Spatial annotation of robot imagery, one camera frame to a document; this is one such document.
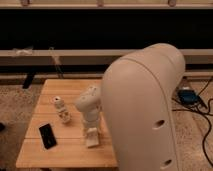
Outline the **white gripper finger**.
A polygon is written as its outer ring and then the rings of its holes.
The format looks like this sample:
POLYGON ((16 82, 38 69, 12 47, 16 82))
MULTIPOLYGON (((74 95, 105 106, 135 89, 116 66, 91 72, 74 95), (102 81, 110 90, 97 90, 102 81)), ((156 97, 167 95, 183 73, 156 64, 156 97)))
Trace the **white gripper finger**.
POLYGON ((86 132, 84 133, 84 138, 87 139, 88 137, 89 137, 89 131, 86 131, 86 132))
POLYGON ((101 135, 101 130, 100 130, 100 129, 95 128, 95 132, 96 132, 97 136, 100 136, 100 135, 101 135))

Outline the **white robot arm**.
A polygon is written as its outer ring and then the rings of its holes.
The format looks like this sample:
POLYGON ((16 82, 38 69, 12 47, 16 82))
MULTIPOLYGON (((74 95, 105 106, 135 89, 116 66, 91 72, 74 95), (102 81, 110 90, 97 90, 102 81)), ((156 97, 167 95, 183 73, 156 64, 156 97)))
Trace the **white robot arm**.
POLYGON ((182 171, 172 94, 184 72, 180 50, 157 43, 114 61, 76 99, 87 128, 104 117, 120 171, 182 171))

